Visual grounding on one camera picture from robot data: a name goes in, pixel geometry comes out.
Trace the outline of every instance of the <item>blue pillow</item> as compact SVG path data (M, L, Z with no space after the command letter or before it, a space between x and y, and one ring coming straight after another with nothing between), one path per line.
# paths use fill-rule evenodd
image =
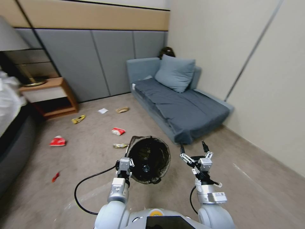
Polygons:
M194 70L194 59L179 59L163 55L155 79L164 86L182 93L192 81Z

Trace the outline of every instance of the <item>white bedsheet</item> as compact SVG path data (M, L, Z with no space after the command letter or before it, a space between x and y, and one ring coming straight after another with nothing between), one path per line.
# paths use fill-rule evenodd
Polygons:
M6 131L18 115L21 106L26 104L23 96L19 95L20 82L15 77L0 74L0 136Z

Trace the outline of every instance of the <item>lamp base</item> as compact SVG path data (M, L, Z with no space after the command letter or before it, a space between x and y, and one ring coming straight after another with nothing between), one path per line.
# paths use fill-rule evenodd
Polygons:
M35 79L35 83L29 82L29 83L24 84L23 86L24 87L34 87L34 86L45 84L46 82L47 82L47 80L43 80L43 79L37 80L37 79Z

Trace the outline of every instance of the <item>robot screen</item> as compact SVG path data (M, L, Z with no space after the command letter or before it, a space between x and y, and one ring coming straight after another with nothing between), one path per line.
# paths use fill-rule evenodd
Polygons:
M148 216L146 229L195 229L180 216Z

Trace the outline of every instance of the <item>sofa cushion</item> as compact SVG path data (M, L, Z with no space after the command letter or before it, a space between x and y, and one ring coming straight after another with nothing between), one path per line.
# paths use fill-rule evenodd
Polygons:
M192 143L229 115L227 107L194 90L176 93L155 79L135 84L135 93L170 127L177 143Z
M163 55L155 79L176 92L184 92L192 81L194 70L194 59L179 59Z

